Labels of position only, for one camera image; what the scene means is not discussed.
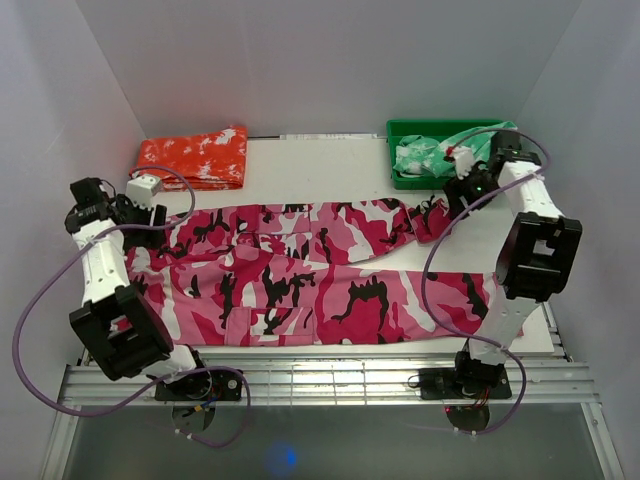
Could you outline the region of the pink camouflage trousers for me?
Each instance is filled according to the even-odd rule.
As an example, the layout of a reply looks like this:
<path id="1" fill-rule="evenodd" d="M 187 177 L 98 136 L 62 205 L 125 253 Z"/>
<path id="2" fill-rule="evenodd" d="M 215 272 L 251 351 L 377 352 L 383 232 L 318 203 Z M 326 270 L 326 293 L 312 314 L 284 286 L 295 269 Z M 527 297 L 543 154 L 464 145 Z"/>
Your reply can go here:
<path id="1" fill-rule="evenodd" d="M 197 210 L 160 248 L 132 248 L 130 280 L 179 345 L 291 347 L 423 341 L 476 332 L 491 273 L 364 270 L 435 241 L 440 199 L 395 198 Z"/>

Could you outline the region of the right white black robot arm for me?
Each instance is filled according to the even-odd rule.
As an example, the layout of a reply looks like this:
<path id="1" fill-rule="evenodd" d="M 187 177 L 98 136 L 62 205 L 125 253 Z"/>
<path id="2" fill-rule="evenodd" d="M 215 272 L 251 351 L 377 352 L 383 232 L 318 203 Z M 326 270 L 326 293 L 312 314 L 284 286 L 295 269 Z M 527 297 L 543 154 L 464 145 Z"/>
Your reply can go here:
<path id="1" fill-rule="evenodd" d="M 524 301 L 547 301 L 568 282 L 583 228 L 554 204 L 540 170 L 539 155 L 523 148 L 520 134 L 490 128 L 487 159 L 458 142 L 445 151 L 455 176 L 444 187 L 451 217 L 487 205 L 488 194 L 506 195 L 514 216 L 495 267 L 497 289 L 480 328 L 455 357 L 451 382 L 464 397 L 505 399 L 506 349 L 527 319 Z"/>

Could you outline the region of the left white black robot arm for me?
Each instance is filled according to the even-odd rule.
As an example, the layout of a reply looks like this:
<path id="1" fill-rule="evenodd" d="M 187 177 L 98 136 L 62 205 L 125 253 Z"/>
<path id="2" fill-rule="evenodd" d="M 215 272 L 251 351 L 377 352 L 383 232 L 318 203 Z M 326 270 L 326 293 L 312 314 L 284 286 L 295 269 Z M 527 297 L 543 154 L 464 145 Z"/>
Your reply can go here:
<path id="1" fill-rule="evenodd" d="M 154 202 L 161 188 L 161 179 L 150 174 L 130 180 L 122 194 L 108 193 L 95 177 L 71 184 L 75 205 L 65 229 L 81 253 L 84 293 L 69 320 L 109 379 L 162 378 L 197 400 L 211 390 L 210 372 L 193 349 L 173 343 L 126 268 L 130 249 L 159 248 L 166 239 L 166 208 Z"/>

